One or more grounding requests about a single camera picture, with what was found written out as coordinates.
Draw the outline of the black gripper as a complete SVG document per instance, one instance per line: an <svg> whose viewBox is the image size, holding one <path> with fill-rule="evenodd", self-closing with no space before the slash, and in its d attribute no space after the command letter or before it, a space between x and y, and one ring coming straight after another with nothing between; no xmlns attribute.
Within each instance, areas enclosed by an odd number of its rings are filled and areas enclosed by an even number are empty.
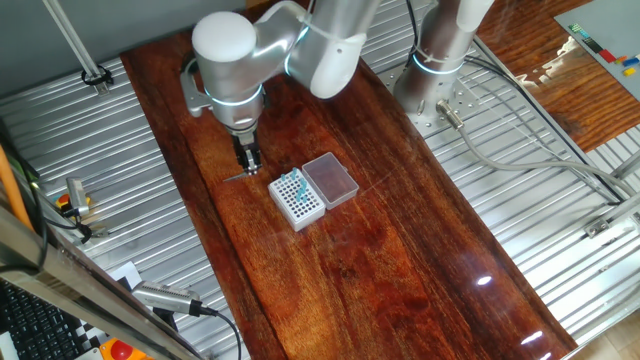
<svg viewBox="0 0 640 360"><path fill-rule="evenodd" d="M232 134L233 146L239 165L245 173L256 175L262 167L256 130L247 130Z"/></svg>

